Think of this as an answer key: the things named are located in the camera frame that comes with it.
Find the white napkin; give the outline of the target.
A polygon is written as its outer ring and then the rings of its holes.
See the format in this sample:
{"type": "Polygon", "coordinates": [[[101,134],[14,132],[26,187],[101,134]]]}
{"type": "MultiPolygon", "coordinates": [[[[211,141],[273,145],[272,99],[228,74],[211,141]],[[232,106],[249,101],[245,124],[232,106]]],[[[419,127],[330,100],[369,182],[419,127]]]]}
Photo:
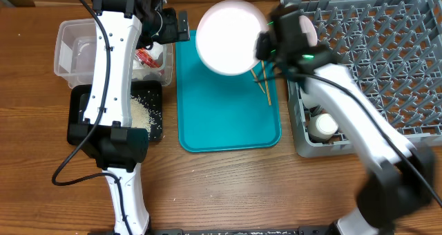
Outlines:
{"type": "Polygon", "coordinates": [[[148,66],[141,65],[134,57],[132,72],[133,80],[161,80],[161,77],[164,74],[164,47],[155,42],[152,49],[148,50],[148,53],[160,65],[160,67],[149,68],[148,66]]]}

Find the red snack wrapper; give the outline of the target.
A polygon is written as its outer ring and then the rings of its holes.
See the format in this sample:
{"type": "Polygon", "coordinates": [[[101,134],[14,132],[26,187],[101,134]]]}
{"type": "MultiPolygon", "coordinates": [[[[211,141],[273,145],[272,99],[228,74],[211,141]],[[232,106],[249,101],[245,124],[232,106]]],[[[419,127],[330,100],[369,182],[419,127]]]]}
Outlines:
{"type": "Polygon", "coordinates": [[[149,68],[159,68],[160,65],[149,55],[148,50],[139,48],[135,50],[135,58],[141,64],[149,68]]]}

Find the white round plate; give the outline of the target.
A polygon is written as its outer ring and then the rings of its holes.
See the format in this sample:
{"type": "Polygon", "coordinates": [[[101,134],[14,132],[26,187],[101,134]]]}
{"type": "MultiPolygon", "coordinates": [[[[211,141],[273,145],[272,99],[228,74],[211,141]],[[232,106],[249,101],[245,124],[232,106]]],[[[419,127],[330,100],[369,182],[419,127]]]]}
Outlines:
{"type": "Polygon", "coordinates": [[[259,60],[256,42],[268,31],[267,20],[253,4],[221,1],[205,12],[195,35],[198,55],[213,72],[236,76],[250,71],[259,60]]]}

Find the pile of rice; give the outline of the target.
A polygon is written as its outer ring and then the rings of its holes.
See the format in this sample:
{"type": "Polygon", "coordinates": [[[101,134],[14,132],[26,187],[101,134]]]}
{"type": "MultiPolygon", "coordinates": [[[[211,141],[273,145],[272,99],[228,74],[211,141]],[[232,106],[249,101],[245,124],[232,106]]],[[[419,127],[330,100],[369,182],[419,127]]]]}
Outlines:
{"type": "Polygon", "coordinates": [[[132,127],[148,131],[150,142],[162,138],[162,92],[139,90],[131,93],[132,127]]]}

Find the cream paper cup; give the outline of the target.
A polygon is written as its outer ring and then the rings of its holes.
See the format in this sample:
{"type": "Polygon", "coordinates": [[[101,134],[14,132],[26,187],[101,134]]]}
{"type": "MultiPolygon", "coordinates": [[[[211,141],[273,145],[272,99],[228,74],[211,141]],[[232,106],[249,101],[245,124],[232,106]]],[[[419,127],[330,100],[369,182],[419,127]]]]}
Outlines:
{"type": "Polygon", "coordinates": [[[309,137],[317,142],[328,141],[333,134],[337,132],[337,130],[338,124],[328,113],[323,113],[312,117],[307,126],[309,137]]]}

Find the white bowl with rice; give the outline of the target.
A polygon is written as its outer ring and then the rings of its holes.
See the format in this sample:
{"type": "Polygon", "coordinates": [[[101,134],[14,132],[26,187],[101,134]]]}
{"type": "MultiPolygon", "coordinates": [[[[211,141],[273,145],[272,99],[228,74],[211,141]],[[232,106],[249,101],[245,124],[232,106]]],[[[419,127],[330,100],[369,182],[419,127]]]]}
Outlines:
{"type": "Polygon", "coordinates": [[[320,104],[317,103],[317,101],[311,95],[304,92],[302,88],[300,88],[300,96],[306,109],[313,109],[320,106],[320,104]]]}

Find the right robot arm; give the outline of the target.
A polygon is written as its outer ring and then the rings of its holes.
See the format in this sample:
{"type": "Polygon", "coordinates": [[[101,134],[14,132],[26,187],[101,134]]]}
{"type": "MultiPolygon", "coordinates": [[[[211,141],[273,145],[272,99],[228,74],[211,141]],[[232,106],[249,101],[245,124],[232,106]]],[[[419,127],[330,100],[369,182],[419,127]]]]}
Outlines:
{"type": "Polygon", "coordinates": [[[298,83],[334,118],[367,170],[356,208],[334,221],[326,234],[393,234],[395,220],[432,201],[440,203],[433,150],[417,149],[391,126],[329,46],[309,43],[296,7],[277,6],[268,26],[258,36],[257,59],[279,69],[272,79],[298,83]]]}

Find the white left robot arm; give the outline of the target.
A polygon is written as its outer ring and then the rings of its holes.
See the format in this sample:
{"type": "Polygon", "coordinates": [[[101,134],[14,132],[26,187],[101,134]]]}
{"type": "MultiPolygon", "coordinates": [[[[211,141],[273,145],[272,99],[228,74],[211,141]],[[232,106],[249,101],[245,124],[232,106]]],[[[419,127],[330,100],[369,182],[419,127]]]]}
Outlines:
{"type": "Polygon", "coordinates": [[[113,202],[112,234],[148,234],[150,217],[142,193],[141,165],[148,131],[131,117],[133,60],[138,48],[190,39],[185,11],[164,8],[166,0],[91,0],[84,4],[95,20],[97,45],[93,82],[81,122],[71,124],[75,149],[61,167],[83,151],[105,177],[113,202]]]}

